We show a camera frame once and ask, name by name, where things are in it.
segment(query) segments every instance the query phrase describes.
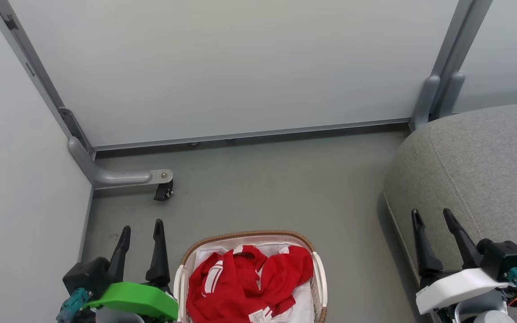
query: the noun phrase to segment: black wheel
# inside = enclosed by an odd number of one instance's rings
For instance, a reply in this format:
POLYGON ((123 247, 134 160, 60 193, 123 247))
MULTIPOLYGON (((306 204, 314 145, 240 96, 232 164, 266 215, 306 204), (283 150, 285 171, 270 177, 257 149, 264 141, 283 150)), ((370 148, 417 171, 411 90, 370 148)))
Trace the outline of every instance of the black wheel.
POLYGON ((156 201, 166 201, 173 196, 173 181, 168 183, 159 184, 157 191, 154 193, 154 199, 156 201))

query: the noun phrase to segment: white panel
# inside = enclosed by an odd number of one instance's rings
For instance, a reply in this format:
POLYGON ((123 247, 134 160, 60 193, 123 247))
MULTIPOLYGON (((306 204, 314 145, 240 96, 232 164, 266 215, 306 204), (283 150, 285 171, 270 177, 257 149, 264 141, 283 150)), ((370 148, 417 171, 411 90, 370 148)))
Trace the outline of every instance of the white panel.
POLYGON ((457 0, 10 0, 94 146, 410 117, 457 0))
POLYGON ((462 64, 454 112, 517 104, 517 0, 494 0, 462 64))
POLYGON ((0 31, 0 322, 54 322, 91 186, 0 31))

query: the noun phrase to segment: gray fabric upholstery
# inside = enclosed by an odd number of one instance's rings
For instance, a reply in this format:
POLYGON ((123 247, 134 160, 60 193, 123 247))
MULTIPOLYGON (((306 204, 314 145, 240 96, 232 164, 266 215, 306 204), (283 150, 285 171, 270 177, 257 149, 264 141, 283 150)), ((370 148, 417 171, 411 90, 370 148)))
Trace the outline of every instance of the gray fabric upholstery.
MULTIPOLYGON (((517 243, 517 105, 461 113, 414 132, 386 174, 384 195, 415 274, 414 208, 445 269, 460 269, 462 260, 444 207, 474 242, 517 243)), ((517 309, 510 314, 517 322, 517 309)))

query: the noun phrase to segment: metal leg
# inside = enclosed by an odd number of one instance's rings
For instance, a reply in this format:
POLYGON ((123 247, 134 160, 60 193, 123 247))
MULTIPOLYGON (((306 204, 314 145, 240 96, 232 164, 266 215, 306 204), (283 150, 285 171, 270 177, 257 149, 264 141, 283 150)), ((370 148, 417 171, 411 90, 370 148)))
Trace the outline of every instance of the metal leg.
POLYGON ((462 89, 462 85, 464 84, 465 80, 466 75, 462 72, 456 72, 452 74, 450 80, 448 81, 448 86, 440 98, 440 104, 436 106, 432 112, 433 119, 439 119, 452 115, 454 104, 456 104, 456 100, 458 100, 460 90, 462 89))
MULTIPOLYGON (((460 67, 462 67, 464 59, 466 59, 466 55, 470 50, 470 46, 472 45, 472 42, 474 42, 476 34, 478 33, 478 29, 480 29, 480 26, 482 25, 484 17, 486 16, 486 13, 488 12, 491 4, 492 0, 474 0, 470 4, 468 12, 462 21, 462 25, 460 26, 460 31, 456 35, 452 49, 447 57, 446 63, 444 64, 444 67, 439 74, 440 86, 435 95, 434 104, 431 109, 433 112, 433 117, 435 116, 434 111, 440 110, 442 105, 445 104, 443 100, 452 99, 452 96, 446 96, 445 94, 450 92, 449 87, 452 86, 451 83, 453 77, 455 88, 452 93, 460 92, 462 85, 459 84, 458 86, 458 83, 456 83, 460 81, 461 77, 464 77, 458 75, 460 74, 460 67)), ((448 103, 448 105, 451 105, 451 108, 453 108, 454 103, 448 103)))
POLYGON ((151 171, 108 171, 100 168, 95 164, 76 137, 69 138, 68 149, 69 153, 73 156, 96 190, 146 184, 166 184, 173 180, 173 172, 167 169, 151 171))
POLYGON ((428 123, 430 108, 439 84, 440 78, 436 75, 424 81, 422 91, 420 91, 420 96, 418 96, 418 101, 414 108, 414 113, 412 113, 412 118, 410 119, 411 131, 416 131, 419 127, 428 123))

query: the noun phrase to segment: gray floor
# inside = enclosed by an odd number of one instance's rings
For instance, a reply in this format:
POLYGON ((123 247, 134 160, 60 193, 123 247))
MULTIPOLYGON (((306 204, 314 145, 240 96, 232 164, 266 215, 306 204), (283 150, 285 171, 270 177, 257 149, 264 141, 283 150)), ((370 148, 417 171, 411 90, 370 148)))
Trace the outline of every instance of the gray floor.
POLYGON ((154 201, 152 188, 96 194, 83 259, 109 258, 131 225, 125 280, 143 282, 157 218, 173 273, 203 238, 287 229, 308 237, 322 257, 327 322, 415 322, 416 287, 379 201, 407 135, 404 127, 378 127, 103 154, 97 162, 106 168, 172 169, 175 196, 154 201))

